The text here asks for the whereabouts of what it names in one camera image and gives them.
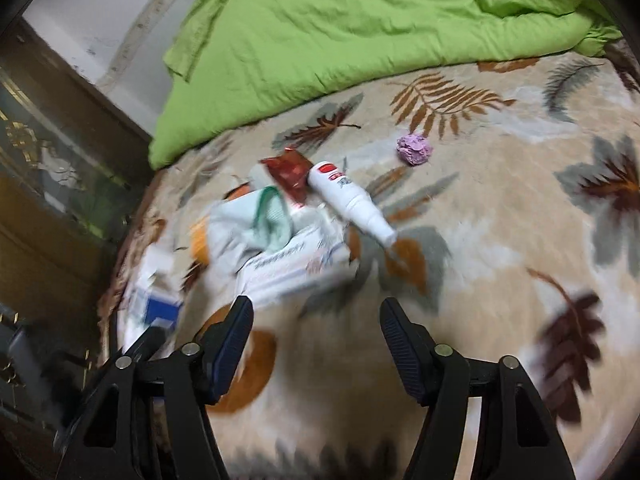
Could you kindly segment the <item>blue white carton box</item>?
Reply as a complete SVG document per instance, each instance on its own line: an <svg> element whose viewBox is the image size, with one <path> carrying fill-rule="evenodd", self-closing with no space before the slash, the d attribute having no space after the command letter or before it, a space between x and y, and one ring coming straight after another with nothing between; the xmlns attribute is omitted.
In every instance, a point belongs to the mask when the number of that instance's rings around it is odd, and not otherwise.
<svg viewBox="0 0 640 480"><path fill-rule="evenodd" d="M171 335L178 325L183 296L177 280L171 275L174 253L157 244L151 244L142 255L134 274L134 284L127 287L128 300L122 348L129 350L144 331L157 326Z"/></svg>

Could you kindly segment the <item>leaf pattern bed blanket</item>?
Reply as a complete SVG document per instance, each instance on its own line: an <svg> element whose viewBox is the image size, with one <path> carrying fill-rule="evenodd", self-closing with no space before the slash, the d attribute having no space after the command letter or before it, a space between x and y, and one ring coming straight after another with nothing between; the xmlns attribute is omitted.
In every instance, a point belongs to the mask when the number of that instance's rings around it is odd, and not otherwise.
<svg viewBox="0 0 640 480"><path fill-rule="evenodd" d="M406 134L433 154L397 155ZM398 231L391 257L345 230L355 277L256 314L229 393L209 412L238 479L397 479L424 413L395 370L378 307L460 353L516 356L558 419L581 479L604 479L639 437L639 69L620 46L421 70L223 134L152 184L103 333L122 344L127 287L151 244L175 255L186 342L222 318L233 275L190 257L211 203L294 145L367 190Z"/></svg>

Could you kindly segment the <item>white barcode medicine box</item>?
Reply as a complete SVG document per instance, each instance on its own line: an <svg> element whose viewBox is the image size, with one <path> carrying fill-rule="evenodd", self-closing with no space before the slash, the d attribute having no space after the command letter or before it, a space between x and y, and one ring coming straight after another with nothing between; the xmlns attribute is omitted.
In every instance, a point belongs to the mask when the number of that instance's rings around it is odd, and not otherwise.
<svg viewBox="0 0 640 480"><path fill-rule="evenodd" d="M306 224L282 249L260 254L244 264L235 293L256 310L303 292L324 292L351 281L358 264L350 260L345 223L324 208L303 216Z"/></svg>

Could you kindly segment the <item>dark red snack wrapper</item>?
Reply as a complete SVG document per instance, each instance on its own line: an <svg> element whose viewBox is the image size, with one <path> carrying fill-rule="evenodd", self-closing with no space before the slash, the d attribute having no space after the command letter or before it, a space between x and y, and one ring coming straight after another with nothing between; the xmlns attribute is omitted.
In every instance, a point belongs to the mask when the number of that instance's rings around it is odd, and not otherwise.
<svg viewBox="0 0 640 480"><path fill-rule="evenodd" d="M270 176L294 202L303 204L308 193L307 178L314 164L295 148L286 148L278 156L260 160Z"/></svg>

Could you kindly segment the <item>orange medicine box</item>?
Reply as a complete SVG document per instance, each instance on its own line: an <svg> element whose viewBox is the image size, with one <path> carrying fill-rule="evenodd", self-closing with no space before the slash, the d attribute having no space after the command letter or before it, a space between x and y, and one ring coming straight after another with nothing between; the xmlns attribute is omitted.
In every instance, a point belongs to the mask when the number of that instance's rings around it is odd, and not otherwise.
<svg viewBox="0 0 640 480"><path fill-rule="evenodd" d="M209 265L209 249L207 241L207 218L201 218L190 229L190 252L192 258L203 266Z"/></svg>

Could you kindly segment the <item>green quilt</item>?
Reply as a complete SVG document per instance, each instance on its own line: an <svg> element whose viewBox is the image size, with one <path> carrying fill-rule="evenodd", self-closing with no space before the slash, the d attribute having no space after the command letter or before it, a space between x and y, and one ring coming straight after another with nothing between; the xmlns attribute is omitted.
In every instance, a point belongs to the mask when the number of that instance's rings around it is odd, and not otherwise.
<svg viewBox="0 0 640 480"><path fill-rule="evenodd" d="M599 0L195 0L164 62L153 169L219 133L421 68L568 50L620 29Z"/></svg>

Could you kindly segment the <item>purple crumpled paper ball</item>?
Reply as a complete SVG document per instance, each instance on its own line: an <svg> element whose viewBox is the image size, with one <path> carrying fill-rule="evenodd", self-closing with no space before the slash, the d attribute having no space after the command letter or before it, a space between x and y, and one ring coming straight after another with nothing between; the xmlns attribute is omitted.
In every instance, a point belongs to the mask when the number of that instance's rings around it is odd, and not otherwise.
<svg viewBox="0 0 640 480"><path fill-rule="evenodd" d="M433 147L422 134L406 134L396 143L398 157L409 166L420 166L428 162L433 154Z"/></svg>

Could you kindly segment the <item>white spray bottle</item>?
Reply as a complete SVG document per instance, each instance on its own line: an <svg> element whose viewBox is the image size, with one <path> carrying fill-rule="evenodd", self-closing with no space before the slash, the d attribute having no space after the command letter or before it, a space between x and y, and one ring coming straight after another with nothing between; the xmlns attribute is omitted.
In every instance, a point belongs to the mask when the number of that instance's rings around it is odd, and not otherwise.
<svg viewBox="0 0 640 480"><path fill-rule="evenodd" d="M390 247L396 242L397 231L384 218L371 196L333 162L318 162L312 166L307 182L344 220L378 244Z"/></svg>

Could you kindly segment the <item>white cotton glove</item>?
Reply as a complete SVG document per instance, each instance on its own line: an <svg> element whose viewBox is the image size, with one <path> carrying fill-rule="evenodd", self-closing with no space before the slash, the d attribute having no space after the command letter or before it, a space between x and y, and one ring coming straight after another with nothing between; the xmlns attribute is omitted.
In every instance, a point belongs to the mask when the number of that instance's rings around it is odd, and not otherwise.
<svg viewBox="0 0 640 480"><path fill-rule="evenodd" d="M275 186L214 203L205 215L208 265L238 273L250 258L282 249L293 236L288 204Z"/></svg>

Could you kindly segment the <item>wooden glass door cabinet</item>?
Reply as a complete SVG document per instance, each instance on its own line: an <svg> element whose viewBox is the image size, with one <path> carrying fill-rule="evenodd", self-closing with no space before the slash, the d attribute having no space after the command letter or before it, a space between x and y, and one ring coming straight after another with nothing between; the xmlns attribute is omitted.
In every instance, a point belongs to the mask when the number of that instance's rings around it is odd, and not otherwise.
<svg viewBox="0 0 640 480"><path fill-rule="evenodd" d="M19 18L1 36L1 315L75 356L153 174L149 136Z"/></svg>

